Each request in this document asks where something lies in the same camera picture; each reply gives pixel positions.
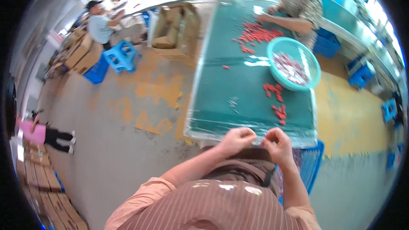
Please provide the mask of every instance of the brown striped shirt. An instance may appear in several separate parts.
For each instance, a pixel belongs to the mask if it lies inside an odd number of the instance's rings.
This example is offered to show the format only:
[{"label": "brown striped shirt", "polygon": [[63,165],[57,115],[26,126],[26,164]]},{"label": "brown striped shirt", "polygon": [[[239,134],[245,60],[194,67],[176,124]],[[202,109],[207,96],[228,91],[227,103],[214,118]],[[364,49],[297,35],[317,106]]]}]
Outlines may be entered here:
[{"label": "brown striped shirt", "polygon": [[302,230],[269,188],[244,181],[198,180],[139,210],[118,230]]},{"label": "brown striped shirt", "polygon": [[308,49],[313,50],[317,33],[322,21],[322,1],[321,0],[282,0],[284,11],[293,18],[303,18],[313,23],[312,30],[307,34],[296,33],[296,39],[304,44]]}]

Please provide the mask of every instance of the striped shirt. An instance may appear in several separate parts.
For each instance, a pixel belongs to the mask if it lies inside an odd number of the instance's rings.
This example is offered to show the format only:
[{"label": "striped shirt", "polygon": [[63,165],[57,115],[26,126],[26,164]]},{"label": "striped shirt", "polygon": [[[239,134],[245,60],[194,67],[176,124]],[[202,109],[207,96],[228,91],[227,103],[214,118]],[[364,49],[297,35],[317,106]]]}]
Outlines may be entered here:
[{"label": "striped shirt", "polygon": [[198,180],[176,189],[161,178],[141,185],[115,210],[105,230],[209,230],[215,225],[219,229],[321,230],[309,205],[284,210],[265,187],[243,181]]},{"label": "striped shirt", "polygon": [[313,23],[313,28],[307,34],[296,33],[296,39],[308,49],[313,50],[317,40],[316,30],[320,28],[322,21],[321,0],[282,0],[284,11],[293,18],[303,18]]}]

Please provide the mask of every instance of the pink shirt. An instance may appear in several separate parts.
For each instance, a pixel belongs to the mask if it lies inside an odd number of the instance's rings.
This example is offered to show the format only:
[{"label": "pink shirt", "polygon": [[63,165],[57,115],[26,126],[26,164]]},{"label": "pink shirt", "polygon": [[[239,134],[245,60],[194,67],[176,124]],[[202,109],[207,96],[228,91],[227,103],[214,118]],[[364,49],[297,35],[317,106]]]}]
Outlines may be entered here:
[{"label": "pink shirt", "polygon": [[29,120],[22,120],[18,124],[18,128],[23,131],[23,135],[25,139],[29,141],[44,144],[45,141],[45,125],[36,125],[34,132],[31,133],[31,127],[33,126],[33,121]]}]

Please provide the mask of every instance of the gray floor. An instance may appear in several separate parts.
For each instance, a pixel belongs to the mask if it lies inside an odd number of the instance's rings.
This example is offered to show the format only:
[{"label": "gray floor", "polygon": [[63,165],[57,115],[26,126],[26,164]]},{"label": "gray floor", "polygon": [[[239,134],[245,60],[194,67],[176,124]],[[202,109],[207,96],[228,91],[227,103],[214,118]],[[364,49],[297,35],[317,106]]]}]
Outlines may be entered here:
[{"label": "gray floor", "polygon": [[[125,125],[109,98],[127,90],[114,89],[111,70],[106,82],[93,86],[72,74],[49,82],[40,104],[46,109],[40,120],[77,132],[73,156],[48,148],[53,166],[74,207],[86,219],[90,230],[103,229],[110,214],[152,176],[197,154],[196,146],[174,138]],[[138,107],[141,101],[132,102]],[[143,105],[157,110],[156,105]],[[178,116],[169,110],[158,112]],[[385,200],[394,171],[386,171],[386,153],[325,158],[311,193],[318,222],[323,229],[366,229]]]}]

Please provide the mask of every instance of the hand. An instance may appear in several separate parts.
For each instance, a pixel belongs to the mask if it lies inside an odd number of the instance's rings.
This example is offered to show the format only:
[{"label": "hand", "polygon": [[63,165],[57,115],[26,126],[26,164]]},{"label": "hand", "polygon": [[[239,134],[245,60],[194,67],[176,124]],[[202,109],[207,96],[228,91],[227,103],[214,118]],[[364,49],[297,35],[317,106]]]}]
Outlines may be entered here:
[{"label": "hand", "polygon": [[270,15],[273,15],[275,13],[277,13],[279,11],[279,6],[278,5],[274,5],[274,6],[269,6],[267,8],[267,13]]},{"label": "hand", "polygon": [[265,14],[265,13],[263,13],[263,14],[256,14],[256,16],[255,16],[256,20],[257,20],[259,23],[263,23],[263,22],[266,20],[267,17],[268,17],[268,14]]},{"label": "hand", "polygon": [[256,140],[257,136],[250,128],[233,128],[228,131],[216,148],[223,153],[225,158],[228,158],[234,156],[244,148],[250,147]]},{"label": "hand", "polygon": [[295,164],[292,157],[291,140],[280,129],[270,129],[261,141],[261,147],[265,147],[271,156],[271,160],[280,168],[287,168]]}]

